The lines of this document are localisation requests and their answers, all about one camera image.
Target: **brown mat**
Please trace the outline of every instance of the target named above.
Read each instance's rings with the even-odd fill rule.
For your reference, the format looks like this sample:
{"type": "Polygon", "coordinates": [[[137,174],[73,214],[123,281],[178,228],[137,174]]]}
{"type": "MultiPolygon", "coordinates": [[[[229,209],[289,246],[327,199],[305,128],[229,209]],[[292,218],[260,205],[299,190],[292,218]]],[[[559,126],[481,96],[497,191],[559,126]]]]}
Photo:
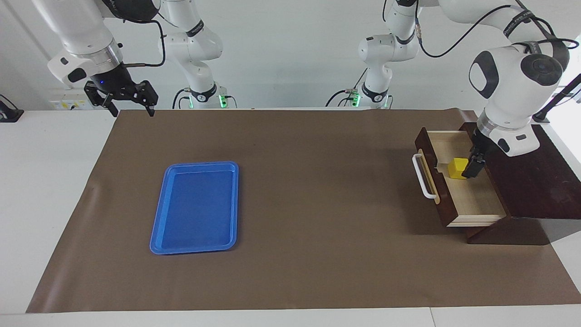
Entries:
{"type": "Polygon", "coordinates": [[[475,246],[446,229],[411,165],[456,110],[124,111],[27,312],[581,303],[551,246],[475,246]],[[166,167],[239,164],[227,252],[157,256],[166,167]]]}

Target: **white wall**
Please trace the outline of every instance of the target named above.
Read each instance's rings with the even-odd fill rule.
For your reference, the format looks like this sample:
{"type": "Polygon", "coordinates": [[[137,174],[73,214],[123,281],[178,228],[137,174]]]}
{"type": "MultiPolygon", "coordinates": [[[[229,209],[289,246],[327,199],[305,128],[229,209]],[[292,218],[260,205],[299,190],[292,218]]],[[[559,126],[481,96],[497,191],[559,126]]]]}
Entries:
{"type": "MultiPolygon", "coordinates": [[[[335,91],[352,87],[365,68],[357,55],[364,37],[385,34],[381,0],[196,0],[206,25],[224,41],[224,55],[209,62],[218,82],[236,96],[241,107],[322,106],[335,91]]],[[[581,31],[581,1],[525,0],[529,9],[548,20],[558,36],[575,38],[581,31]]],[[[0,0],[0,59],[12,69],[0,70],[0,91],[25,109],[45,109],[47,89],[61,85],[46,68],[46,55],[60,50],[30,0],[0,0]],[[22,20],[34,38],[27,35],[22,20]],[[15,90],[15,83],[30,88],[15,90]]],[[[453,23],[439,8],[421,16],[424,44],[431,52],[447,49],[469,26],[453,23]]],[[[107,19],[126,62],[158,62],[157,28],[107,19]]],[[[164,23],[166,33],[174,28],[164,23]]],[[[468,83],[468,68],[483,49],[507,45],[491,27],[478,27],[457,49],[441,59],[423,54],[394,63],[391,93],[395,108],[481,108],[484,100],[468,83]]],[[[161,68],[131,69],[135,81],[148,79],[160,95],[159,108],[171,105],[175,92],[187,86],[171,63],[161,68]]],[[[121,108],[132,107],[126,102],[121,108]]]]}

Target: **wooden drawer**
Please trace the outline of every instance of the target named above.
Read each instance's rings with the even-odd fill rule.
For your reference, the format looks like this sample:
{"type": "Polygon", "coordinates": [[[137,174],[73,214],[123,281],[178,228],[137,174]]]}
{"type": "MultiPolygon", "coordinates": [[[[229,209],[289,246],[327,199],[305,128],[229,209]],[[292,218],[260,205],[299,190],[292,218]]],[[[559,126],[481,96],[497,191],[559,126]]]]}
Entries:
{"type": "Polygon", "coordinates": [[[466,131],[423,128],[415,146],[418,181],[426,197],[434,199],[443,226],[487,227],[507,216],[487,173],[468,180],[449,177],[447,166],[453,158],[470,154],[472,141],[466,131]]]}

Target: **white table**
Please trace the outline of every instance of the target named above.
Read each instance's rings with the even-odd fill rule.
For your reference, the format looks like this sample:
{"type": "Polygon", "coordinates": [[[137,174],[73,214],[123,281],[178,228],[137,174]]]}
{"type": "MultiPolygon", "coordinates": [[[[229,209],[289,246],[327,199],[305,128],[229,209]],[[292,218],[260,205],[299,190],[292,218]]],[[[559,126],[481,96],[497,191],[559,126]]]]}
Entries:
{"type": "MultiPolygon", "coordinates": [[[[24,314],[113,126],[107,111],[30,111],[0,125],[0,326],[579,326],[581,305],[24,314]]],[[[581,176],[581,164],[547,129],[581,176]]],[[[553,244],[578,288],[581,233],[553,244]]]]}

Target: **black circular cap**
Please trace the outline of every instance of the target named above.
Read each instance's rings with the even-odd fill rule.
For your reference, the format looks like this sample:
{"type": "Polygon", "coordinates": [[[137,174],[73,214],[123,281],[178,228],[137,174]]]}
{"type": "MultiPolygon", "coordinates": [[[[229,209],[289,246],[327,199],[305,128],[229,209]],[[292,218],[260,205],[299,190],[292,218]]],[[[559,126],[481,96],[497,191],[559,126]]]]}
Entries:
{"type": "Polygon", "coordinates": [[[554,58],[542,54],[524,57],[521,61],[521,70],[526,77],[541,86],[554,85],[563,75],[561,64],[554,58]]]}

